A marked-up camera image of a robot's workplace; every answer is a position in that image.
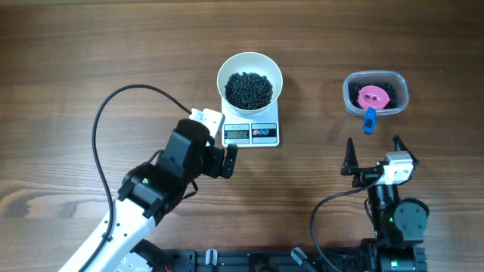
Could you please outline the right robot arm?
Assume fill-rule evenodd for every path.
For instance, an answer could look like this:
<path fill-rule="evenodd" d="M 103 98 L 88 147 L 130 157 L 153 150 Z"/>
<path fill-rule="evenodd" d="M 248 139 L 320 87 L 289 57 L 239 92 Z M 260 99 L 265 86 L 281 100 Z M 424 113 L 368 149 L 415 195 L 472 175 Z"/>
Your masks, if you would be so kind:
<path fill-rule="evenodd" d="M 368 192 L 366 210 L 375 237 L 361 241 L 358 264 L 362 271 L 427 271 L 424 241 L 430 209 L 415 198 L 403 199 L 398 188 L 412 179 L 419 166 L 399 136 L 395 150 L 374 167 L 361 167 L 352 139 L 348 139 L 340 174 L 352 176 L 352 186 Z"/>

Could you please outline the pink scoop blue handle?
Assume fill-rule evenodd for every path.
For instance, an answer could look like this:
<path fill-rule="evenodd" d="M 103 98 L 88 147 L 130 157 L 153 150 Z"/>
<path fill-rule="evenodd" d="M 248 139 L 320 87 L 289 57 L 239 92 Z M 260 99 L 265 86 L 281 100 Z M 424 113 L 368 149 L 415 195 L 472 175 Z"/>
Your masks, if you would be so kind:
<path fill-rule="evenodd" d="M 390 102 L 389 95 L 380 87 L 368 85 L 358 93 L 358 105 L 366 110 L 363 131 L 365 134 L 373 134 L 377 120 L 377 111 L 383 110 Z"/>

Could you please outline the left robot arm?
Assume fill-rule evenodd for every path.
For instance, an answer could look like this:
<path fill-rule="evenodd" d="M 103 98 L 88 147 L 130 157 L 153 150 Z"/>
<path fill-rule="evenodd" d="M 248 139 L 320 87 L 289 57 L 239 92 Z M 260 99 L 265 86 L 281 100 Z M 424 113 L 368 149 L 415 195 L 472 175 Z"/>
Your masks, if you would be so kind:
<path fill-rule="evenodd" d="M 215 147 L 209 129 L 183 119 L 166 148 L 128 172 L 102 222 L 63 271 L 166 271 L 163 251 L 145 238 L 182 200 L 200 175 L 230 178 L 237 146 Z"/>

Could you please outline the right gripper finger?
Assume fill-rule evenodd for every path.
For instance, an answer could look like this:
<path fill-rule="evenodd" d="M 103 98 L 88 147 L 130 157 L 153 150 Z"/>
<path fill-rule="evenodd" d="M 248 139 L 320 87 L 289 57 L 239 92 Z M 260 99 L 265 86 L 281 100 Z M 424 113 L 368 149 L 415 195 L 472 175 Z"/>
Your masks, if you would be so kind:
<path fill-rule="evenodd" d="M 352 138 L 348 138 L 346 143 L 346 155 L 340 171 L 342 176 L 356 175 L 359 172 L 358 160 Z"/>
<path fill-rule="evenodd" d="M 402 151 L 402 152 L 407 152 L 411 159 L 412 159 L 412 165 L 413 166 L 419 166 L 419 161 L 418 159 L 412 154 L 412 152 L 404 145 L 402 139 L 398 136 L 395 135 L 392 138 L 392 141 L 394 143 L 395 151 Z"/>

